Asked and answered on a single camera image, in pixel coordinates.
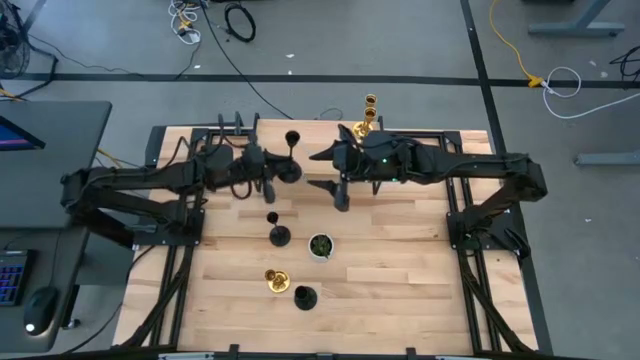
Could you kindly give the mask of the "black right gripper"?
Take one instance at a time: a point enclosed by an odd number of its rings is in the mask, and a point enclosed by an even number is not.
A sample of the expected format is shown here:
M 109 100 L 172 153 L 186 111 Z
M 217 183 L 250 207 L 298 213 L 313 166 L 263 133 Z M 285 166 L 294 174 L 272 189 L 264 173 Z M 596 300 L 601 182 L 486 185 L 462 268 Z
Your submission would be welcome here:
M 413 139 L 385 131 L 373 131 L 359 143 L 352 131 L 338 126 L 339 139 L 327 149 L 310 155 L 313 161 L 333 161 L 340 173 L 337 184 L 332 180 L 309 180 L 308 184 L 327 191 L 334 198 L 334 207 L 348 211 L 348 184 L 352 182 L 400 182 L 409 180 Z

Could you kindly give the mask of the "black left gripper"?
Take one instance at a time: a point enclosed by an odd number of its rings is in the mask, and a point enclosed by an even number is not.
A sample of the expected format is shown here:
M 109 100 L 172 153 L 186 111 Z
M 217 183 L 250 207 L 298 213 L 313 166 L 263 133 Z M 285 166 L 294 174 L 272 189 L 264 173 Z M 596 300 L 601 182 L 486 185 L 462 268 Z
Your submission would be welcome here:
M 295 173 L 293 150 L 285 155 L 272 154 L 272 171 L 276 175 L 291 175 Z M 265 202 L 272 204 L 275 202 L 275 190 L 272 185 L 272 172 L 267 166 L 266 155 L 262 148 L 253 143 L 247 144 L 240 157 L 239 169 L 241 170 L 241 179 L 248 184 L 248 192 L 240 196 L 234 193 L 234 197 L 238 200 L 247 199 L 252 193 L 251 182 L 258 182 L 261 186 Z

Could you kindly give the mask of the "wooden shelf black metal legs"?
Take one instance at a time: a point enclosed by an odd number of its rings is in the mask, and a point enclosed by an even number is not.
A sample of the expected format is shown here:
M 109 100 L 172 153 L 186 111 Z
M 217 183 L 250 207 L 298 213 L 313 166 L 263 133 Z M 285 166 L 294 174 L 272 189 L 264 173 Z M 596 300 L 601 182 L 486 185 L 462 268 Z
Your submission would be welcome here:
M 301 167 L 303 176 L 294 184 L 285 184 L 275 178 L 273 187 L 277 199 L 312 197 L 330 202 L 332 198 L 328 192 L 309 185 L 307 181 L 338 181 L 339 173 L 331 161 L 313 161 L 309 157 L 326 150 L 339 139 L 338 125 L 351 130 L 355 124 L 355 121 L 259 119 L 256 125 L 258 144 L 271 153 L 288 155 L 286 133 L 296 131 L 300 135 L 293 149 L 293 158 Z

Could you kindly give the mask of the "succulent in white pot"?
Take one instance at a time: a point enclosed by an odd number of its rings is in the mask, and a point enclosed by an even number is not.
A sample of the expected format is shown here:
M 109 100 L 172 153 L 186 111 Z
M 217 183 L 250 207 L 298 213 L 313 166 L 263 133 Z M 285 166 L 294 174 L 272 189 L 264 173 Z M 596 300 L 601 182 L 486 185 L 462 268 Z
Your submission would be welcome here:
M 333 239 L 325 233 L 314 234 L 309 239 L 308 250 L 315 261 L 328 262 L 334 251 Z

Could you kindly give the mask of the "dark grey desk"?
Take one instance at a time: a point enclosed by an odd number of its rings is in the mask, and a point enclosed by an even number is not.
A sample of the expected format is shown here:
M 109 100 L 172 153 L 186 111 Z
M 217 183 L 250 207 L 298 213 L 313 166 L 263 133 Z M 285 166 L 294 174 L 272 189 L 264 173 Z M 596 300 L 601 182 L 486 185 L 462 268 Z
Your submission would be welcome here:
M 0 116 L 46 143 L 0 151 L 0 229 L 62 228 L 63 176 L 92 165 L 112 110 L 108 101 L 0 103 Z
M 17 306 L 0 307 L 0 353 L 41 353 L 51 350 L 67 322 L 67 307 L 74 287 L 88 232 L 82 228 L 46 230 L 0 230 L 0 251 L 34 250 L 26 288 Z M 58 291 L 55 314 L 49 328 L 38 336 L 26 333 L 24 308 L 41 287 Z

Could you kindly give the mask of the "computer monitor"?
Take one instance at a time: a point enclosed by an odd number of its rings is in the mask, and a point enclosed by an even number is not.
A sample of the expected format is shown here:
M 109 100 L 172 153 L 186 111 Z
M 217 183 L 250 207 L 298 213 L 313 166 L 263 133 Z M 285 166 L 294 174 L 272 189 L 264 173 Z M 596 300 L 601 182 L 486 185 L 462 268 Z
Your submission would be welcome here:
M 0 151 L 39 150 L 45 147 L 44 141 L 0 116 Z

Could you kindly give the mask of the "grey desk foot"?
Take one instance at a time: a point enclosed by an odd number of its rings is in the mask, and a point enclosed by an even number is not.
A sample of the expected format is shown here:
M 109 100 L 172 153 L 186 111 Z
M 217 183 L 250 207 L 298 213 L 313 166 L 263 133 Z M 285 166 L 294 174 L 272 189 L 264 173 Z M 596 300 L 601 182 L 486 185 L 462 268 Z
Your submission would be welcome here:
M 580 153 L 574 158 L 577 166 L 635 166 L 640 165 L 640 150 L 613 153 Z
M 566 37 L 616 37 L 625 31 L 624 24 L 595 20 L 610 1 L 591 0 L 591 4 L 577 19 L 569 22 L 531 24 L 528 33 L 530 35 Z

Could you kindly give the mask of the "black computer mouse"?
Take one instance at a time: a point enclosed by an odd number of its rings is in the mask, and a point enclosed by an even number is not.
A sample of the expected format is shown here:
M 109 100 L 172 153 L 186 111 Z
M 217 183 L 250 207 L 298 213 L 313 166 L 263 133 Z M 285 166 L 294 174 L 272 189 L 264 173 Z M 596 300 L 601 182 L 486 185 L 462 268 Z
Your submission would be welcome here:
M 25 331 L 30 336 L 38 336 L 46 331 L 55 314 L 58 291 L 53 286 L 37 289 L 27 301 L 23 323 Z

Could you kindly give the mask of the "black backlit keyboard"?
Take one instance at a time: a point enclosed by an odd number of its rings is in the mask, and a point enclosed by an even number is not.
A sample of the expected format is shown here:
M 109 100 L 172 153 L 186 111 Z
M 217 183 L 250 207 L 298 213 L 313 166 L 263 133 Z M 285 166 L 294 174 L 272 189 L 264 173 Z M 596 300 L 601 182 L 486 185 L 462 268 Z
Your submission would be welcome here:
M 0 307 L 20 304 L 34 257 L 34 250 L 0 251 Z

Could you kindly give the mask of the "black floor fan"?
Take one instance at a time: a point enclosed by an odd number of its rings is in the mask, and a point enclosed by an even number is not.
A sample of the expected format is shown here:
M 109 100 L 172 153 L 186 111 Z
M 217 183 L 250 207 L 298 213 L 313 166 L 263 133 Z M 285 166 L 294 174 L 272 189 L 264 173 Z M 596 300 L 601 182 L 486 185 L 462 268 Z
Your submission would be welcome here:
M 0 79 L 22 75 L 30 61 L 30 46 L 17 9 L 0 6 Z

